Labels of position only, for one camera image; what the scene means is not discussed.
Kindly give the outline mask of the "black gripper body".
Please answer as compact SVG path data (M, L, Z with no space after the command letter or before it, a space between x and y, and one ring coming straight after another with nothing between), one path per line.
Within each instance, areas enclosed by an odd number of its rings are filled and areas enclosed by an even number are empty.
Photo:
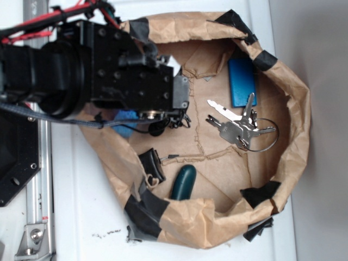
M103 109L133 110L163 128L191 126L189 80L171 55L159 55L151 42L136 43L125 31L88 21L80 25L80 45L91 50L89 101Z

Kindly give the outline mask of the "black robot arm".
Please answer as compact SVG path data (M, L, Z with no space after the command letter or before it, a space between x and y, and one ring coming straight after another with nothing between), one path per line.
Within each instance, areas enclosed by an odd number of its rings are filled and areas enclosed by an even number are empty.
M39 49L1 46L1 105L35 102L54 119L72 119L87 103L133 111L160 135L190 127L189 82L171 57L124 30L79 20Z

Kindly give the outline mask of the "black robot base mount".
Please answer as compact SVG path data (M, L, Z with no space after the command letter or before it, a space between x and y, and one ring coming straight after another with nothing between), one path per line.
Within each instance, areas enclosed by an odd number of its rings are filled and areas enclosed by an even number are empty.
M1 111L1 207L40 170L37 121Z

